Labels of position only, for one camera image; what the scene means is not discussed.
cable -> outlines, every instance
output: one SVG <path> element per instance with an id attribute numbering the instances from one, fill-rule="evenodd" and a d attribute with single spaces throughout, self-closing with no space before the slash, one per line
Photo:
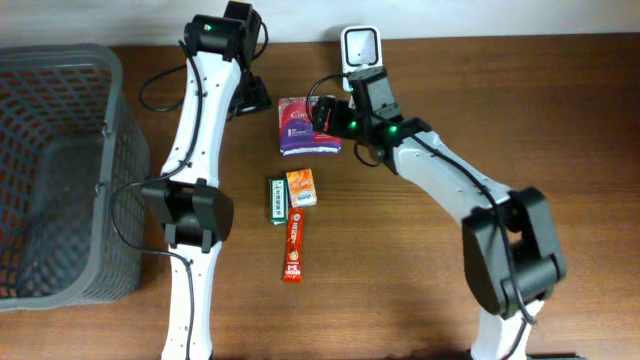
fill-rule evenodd
<path id="1" fill-rule="evenodd" d="M 377 162 L 377 163 L 375 163 L 375 164 L 372 164 L 372 163 L 366 162 L 366 161 L 365 161 L 365 160 L 360 156 L 360 154 L 358 153 L 358 146 L 360 146 L 360 145 L 361 145 L 361 144 L 360 144 L 358 141 L 354 141 L 354 142 L 353 142 L 353 154 L 356 156 L 356 159 L 358 159 L 358 161 L 360 161 L 363 165 L 366 165 L 366 166 L 368 166 L 368 167 L 376 167 L 376 166 L 378 166 L 378 165 L 382 164 L 382 161 L 379 161 L 379 162 Z"/>
<path id="2" fill-rule="evenodd" d="M 267 30 L 267 24 L 261 21 L 260 26 L 262 26 L 262 29 L 264 30 L 264 43 L 262 43 L 262 48 L 260 49 L 260 51 L 253 55 L 253 60 L 259 58 L 262 53 L 267 50 L 267 45 L 269 45 L 269 30 Z"/>
<path id="3" fill-rule="evenodd" d="M 320 86 L 320 84 L 322 84 L 327 80 L 331 80 L 335 78 L 343 78 L 345 76 L 347 76 L 347 74 L 343 74 L 343 73 L 331 74 L 323 77 L 322 79 L 316 81 L 315 84 L 313 84 L 313 87 L 311 88 L 311 91 L 309 91 L 309 95 L 307 95 L 307 99 L 305 101 L 305 110 L 307 111 L 307 116 L 309 117 L 309 121 L 311 121 L 311 123 L 313 123 L 313 116 L 311 115 L 311 97 L 313 96 L 313 93 L 316 91 L 318 86 Z"/>
<path id="4" fill-rule="evenodd" d="M 500 209 L 498 208 L 498 204 L 496 203 L 496 200 L 493 198 L 491 193 L 489 193 L 489 190 L 487 190 L 487 188 L 484 185 L 482 185 L 482 183 L 480 183 L 480 181 L 478 181 L 478 179 L 476 179 L 476 177 L 473 176 L 473 174 L 471 174 L 471 172 L 469 172 L 469 170 L 467 170 L 464 166 L 460 165 L 458 162 L 456 162 L 455 160 L 451 159 L 450 157 L 444 155 L 438 149 L 434 149 L 433 147 L 431 147 L 430 145 L 428 145 L 427 143 L 422 141 L 420 138 L 418 138 L 411 131 L 407 130 L 404 126 L 398 126 L 399 124 L 392 123 L 391 121 L 389 121 L 389 120 L 387 120 L 387 119 L 385 119 L 385 118 L 383 118 L 380 115 L 377 115 L 375 113 L 373 113 L 371 115 L 373 117 L 375 117 L 376 119 L 380 120 L 383 124 L 385 124 L 387 126 L 395 126 L 395 127 L 397 127 L 398 129 L 403 131 L 407 136 L 411 137 L 418 144 L 420 144 L 422 147 L 424 147 L 426 150 L 428 150 L 430 153 L 432 153 L 433 155 L 439 157 L 440 159 L 442 159 L 445 162 L 449 163 L 451 166 L 453 166 L 456 169 L 458 169 L 461 173 L 463 173 L 466 177 L 468 177 L 469 180 L 471 180 L 471 182 L 473 183 L 473 185 L 475 185 L 480 190 L 480 192 L 482 192 L 482 195 L 484 195 L 487 198 L 487 200 L 489 200 L 489 203 L 491 204 L 491 208 L 493 209 L 493 211 L 495 213 L 496 224 L 497 224 L 498 228 L 500 229 L 500 234 L 502 236 L 502 242 L 503 242 L 505 253 L 506 253 L 506 256 L 507 256 L 507 264 L 509 266 L 509 275 L 511 277 L 511 285 L 513 286 L 513 289 L 514 289 L 514 292 L 515 292 L 515 295 L 516 295 L 516 302 L 518 303 L 518 308 L 522 312 L 522 316 L 523 316 L 524 320 L 528 324 L 535 325 L 536 324 L 536 319 L 527 310 L 527 307 L 526 307 L 526 305 L 524 303 L 524 300 L 522 298 L 522 293 L 520 291 L 520 287 L 518 286 L 518 281 L 516 279 L 515 262 L 513 260 L 513 254 L 511 253 L 511 245 L 509 243 L 509 237 L 507 236 L 506 226 L 505 226 L 504 222 L 502 221 L 502 214 L 500 214 Z"/>
<path id="5" fill-rule="evenodd" d="M 196 121 L 195 121 L 195 126 L 193 128 L 193 135 L 191 137 L 191 142 L 189 144 L 189 149 L 187 150 L 187 154 L 185 155 L 185 158 L 183 161 L 180 162 L 180 165 L 178 165 L 174 170 L 171 170 L 168 173 L 163 174 L 162 176 L 155 178 L 155 179 L 148 179 L 148 180 L 143 180 L 143 181 L 137 181 L 137 182 L 132 182 L 129 184 L 126 184 L 120 188 L 118 188 L 116 191 L 113 192 L 113 194 L 111 194 L 111 197 L 109 198 L 109 214 L 111 215 L 111 225 L 113 227 L 113 229 L 115 230 L 116 234 L 118 235 L 118 237 L 120 238 L 120 240 L 127 245 L 128 247 L 140 251 L 141 253 L 145 253 L 145 254 L 151 254 L 151 255 L 162 255 L 162 256 L 170 256 L 173 257 L 175 259 L 180 260 L 180 262 L 182 262 L 182 264 L 185 267 L 185 271 L 187 273 L 187 279 L 189 281 L 189 300 L 191 303 L 191 308 L 189 311 L 189 329 L 187 329 L 187 346 L 186 346 L 186 360 L 189 360 L 189 354 L 190 354 L 190 349 L 191 349 L 191 333 L 193 330 L 193 320 L 194 320 L 194 309 L 195 309 L 195 300 L 194 300 L 194 294 L 193 294 L 193 277 L 191 275 L 191 262 L 189 260 L 187 260 L 186 258 L 184 258 L 183 256 L 180 256 L 178 254 L 169 252 L 169 251 L 163 251 L 163 250 L 154 250 L 154 249 L 147 249 L 144 248 L 142 246 L 137 246 L 134 245 L 132 243 L 130 243 L 124 236 L 124 234 L 122 233 L 122 231 L 120 230 L 120 228 L 118 228 L 118 224 L 116 222 L 116 214 L 115 214 L 115 204 L 116 201 L 118 199 L 118 196 L 126 189 L 129 188 L 134 188 L 134 187 L 140 187 L 140 186 L 145 186 L 145 185 L 149 185 L 158 181 L 162 181 L 162 180 L 166 180 L 171 178 L 172 176 L 174 176 L 175 174 L 179 173 L 180 171 L 182 171 L 182 169 L 184 169 L 188 164 L 189 164 L 189 160 L 191 159 L 191 156 L 193 155 L 194 151 L 195 151 L 195 147 L 196 147 L 196 142 L 198 139 L 198 133 L 200 132 L 200 122 L 201 122 L 201 118 L 202 118 L 202 103 L 203 103 L 203 91 L 202 91 L 202 81 L 200 79 L 200 73 L 198 72 L 198 67 L 195 64 L 195 61 L 193 60 L 193 56 L 189 53 L 189 51 L 187 50 L 186 45 L 184 44 L 184 42 L 182 40 L 178 41 L 178 43 L 180 44 L 180 47 L 182 48 L 182 51 L 184 52 L 185 56 L 187 57 L 189 64 L 191 65 L 192 69 L 193 69 L 193 73 L 194 73 L 194 77 L 196 80 L 196 84 L 198 87 L 198 107 L 197 107 L 197 112 L 196 112 Z"/>
<path id="6" fill-rule="evenodd" d="M 187 65 L 180 65 L 180 66 L 176 66 L 173 69 L 169 69 L 166 71 L 161 72 L 160 74 L 152 77 L 151 79 L 147 80 L 144 82 L 144 84 L 142 84 L 142 87 L 140 87 L 140 91 L 138 92 L 138 100 L 140 100 L 140 104 L 142 104 L 142 106 L 147 109 L 147 110 L 151 110 L 151 111 L 156 111 L 156 112 L 168 112 L 168 111 L 173 111 L 177 108 L 180 107 L 180 105 L 182 105 L 182 102 L 184 101 L 184 98 L 180 99 L 178 102 L 176 102 L 175 104 L 171 105 L 171 106 L 167 106 L 167 107 L 156 107 L 153 105 L 149 105 L 147 104 L 147 102 L 144 99 L 144 91 L 146 90 L 147 86 L 151 85 L 151 83 L 153 83 L 154 81 L 167 76 L 169 74 L 173 74 L 176 71 L 185 69 L 187 67 Z"/>
<path id="7" fill-rule="evenodd" d="M 511 356 L 513 356 L 513 353 L 515 353 L 518 346 L 520 346 L 520 341 L 522 341 L 522 336 L 524 335 L 524 331 L 526 329 L 527 329 L 527 322 L 524 319 L 522 319 L 522 325 L 520 325 L 520 329 L 518 329 L 516 338 L 513 340 L 513 343 L 509 347 L 509 350 L 507 351 L 507 353 L 503 357 L 501 357 L 500 360 L 508 360 Z"/>

gray plastic bin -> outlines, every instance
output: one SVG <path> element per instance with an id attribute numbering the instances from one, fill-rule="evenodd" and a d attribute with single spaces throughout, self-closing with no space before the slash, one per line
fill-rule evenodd
<path id="1" fill-rule="evenodd" d="M 111 229 L 109 195 L 149 171 L 122 95 L 122 66 L 98 45 L 0 50 L 0 311 L 113 302 L 140 254 Z M 118 224 L 141 244 L 139 192 Z"/>

red candy bar wrapper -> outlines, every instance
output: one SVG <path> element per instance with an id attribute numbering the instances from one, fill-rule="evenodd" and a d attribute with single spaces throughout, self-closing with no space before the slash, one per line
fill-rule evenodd
<path id="1" fill-rule="evenodd" d="M 300 250 L 302 249 L 302 228 L 304 227 L 304 208 L 292 208 L 289 212 L 287 229 L 287 258 L 284 268 L 284 282 L 302 281 L 300 269 Z"/>

plastic bin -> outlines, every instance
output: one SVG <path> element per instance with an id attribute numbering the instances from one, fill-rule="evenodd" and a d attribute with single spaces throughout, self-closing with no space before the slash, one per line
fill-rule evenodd
<path id="1" fill-rule="evenodd" d="M 122 244 L 109 195 L 149 171 L 122 95 L 122 66 L 98 45 L 0 50 L 0 311 L 108 303 L 132 292 L 140 254 Z M 139 192 L 118 224 L 143 241 Z"/>

white wall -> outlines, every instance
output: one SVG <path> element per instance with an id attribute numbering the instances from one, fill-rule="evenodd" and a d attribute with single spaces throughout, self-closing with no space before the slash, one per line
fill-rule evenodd
<path id="1" fill-rule="evenodd" d="M 0 0 L 0 46 L 175 44 L 194 14 L 226 0 Z M 273 42 L 337 39 L 373 24 L 383 38 L 639 32 L 640 0 L 254 0 Z"/>

